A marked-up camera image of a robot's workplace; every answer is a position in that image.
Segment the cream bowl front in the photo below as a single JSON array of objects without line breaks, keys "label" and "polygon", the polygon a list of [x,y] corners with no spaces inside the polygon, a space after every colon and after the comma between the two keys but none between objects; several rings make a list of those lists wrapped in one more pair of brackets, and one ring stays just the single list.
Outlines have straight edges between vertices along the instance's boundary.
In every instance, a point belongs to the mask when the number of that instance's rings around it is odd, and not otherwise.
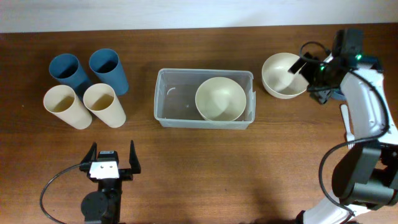
[{"label": "cream bowl front", "polygon": [[234,80],[214,77],[204,81],[195,93],[195,105],[207,121],[235,121],[246,109],[246,94]]}]

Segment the cream bowl back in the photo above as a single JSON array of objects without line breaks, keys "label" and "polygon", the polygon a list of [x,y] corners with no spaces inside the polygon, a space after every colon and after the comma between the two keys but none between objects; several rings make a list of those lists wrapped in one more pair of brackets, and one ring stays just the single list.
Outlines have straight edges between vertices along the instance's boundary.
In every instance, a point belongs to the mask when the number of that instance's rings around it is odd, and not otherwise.
[{"label": "cream bowl back", "polygon": [[292,53],[277,53],[264,62],[262,84],[270,95],[280,99],[291,99],[307,90],[308,81],[299,72],[289,72],[289,68],[299,58]]}]

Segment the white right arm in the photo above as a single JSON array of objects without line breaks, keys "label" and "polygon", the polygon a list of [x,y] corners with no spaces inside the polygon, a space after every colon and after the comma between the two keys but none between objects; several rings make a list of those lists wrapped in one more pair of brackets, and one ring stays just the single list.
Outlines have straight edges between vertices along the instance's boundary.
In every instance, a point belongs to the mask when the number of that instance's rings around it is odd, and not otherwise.
[{"label": "white right arm", "polygon": [[301,211],[296,223],[350,223],[351,219],[397,203],[397,126],[384,94],[384,69],[377,57],[363,54],[363,32],[339,30],[327,57],[320,61],[300,54],[289,68],[308,81],[307,91],[324,104],[333,90],[346,98],[354,139],[331,148],[323,157],[318,179],[323,187],[323,166],[337,149],[352,148],[332,175],[332,193],[315,207]]}]

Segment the cream bowl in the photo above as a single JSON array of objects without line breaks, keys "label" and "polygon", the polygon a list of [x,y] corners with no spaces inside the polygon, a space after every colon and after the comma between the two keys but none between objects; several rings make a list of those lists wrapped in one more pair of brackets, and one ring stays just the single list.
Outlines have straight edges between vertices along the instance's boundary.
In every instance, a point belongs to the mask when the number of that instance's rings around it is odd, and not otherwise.
[{"label": "cream bowl", "polygon": [[195,105],[207,121],[235,121],[246,109],[246,94],[234,80],[214,77],[204,81],[195,93]]},{"label": "cream bowl", "polygon": [[262,84],[270,95],[280,99],[291,99],[307,90],[308,81],[299,72],[289,72],[289,68],[299,58],[292,53],[277,53],[264,62]]}]

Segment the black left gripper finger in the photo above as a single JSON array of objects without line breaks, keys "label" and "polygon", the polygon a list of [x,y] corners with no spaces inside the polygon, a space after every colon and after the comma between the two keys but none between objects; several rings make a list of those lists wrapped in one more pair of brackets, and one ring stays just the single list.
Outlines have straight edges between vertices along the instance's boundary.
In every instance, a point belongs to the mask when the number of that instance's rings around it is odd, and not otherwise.
[{"label": "black left gripper finger", "polygon": [[131,166],[132,170],[140,170],[141,169],[141,165],[139,163],[137,154],[136,154],[136,150],[135,150],[135,146],[134,146],[134,141],[131,140],[130,143],[130,151],[129,151],[129,163]]},{"label": "black left gripper finger", "polygon": [[95,161],[97,155],[96,150],[97,150],[97,143],[94,142],[91,145],[90,150],[88,151],[86,156],[82,159],[81,164]]}]

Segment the left arm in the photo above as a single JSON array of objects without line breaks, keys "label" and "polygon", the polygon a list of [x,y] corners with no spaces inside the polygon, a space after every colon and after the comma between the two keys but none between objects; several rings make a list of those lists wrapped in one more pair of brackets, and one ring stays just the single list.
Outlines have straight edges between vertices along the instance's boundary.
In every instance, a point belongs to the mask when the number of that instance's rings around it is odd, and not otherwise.
[{"label": "left arm", "polygon": [[134,174],[141,173],[133,141],[130,142],[129,164],[129,168],[120,169],[116,151],[98,152],[97,144],[93,143],[79,167],[87,178],[98,184],[98,189],[82,200],[81,212],[85,223],[120,222],[122,184],[132,181]]}]

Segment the blue bowl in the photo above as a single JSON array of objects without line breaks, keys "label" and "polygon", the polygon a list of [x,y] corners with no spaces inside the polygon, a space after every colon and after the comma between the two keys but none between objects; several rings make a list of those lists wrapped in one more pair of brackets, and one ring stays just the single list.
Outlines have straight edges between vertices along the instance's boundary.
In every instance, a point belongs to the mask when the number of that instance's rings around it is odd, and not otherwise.
[{"label": "blue bowl", "polygon": [[345,95],[342,93],[341,90],[335,90],[335,91],[333,91],[333,93],[331,94],[331,98],[333,98],[334,100],[346,101],[346,97],[345,97]]}]

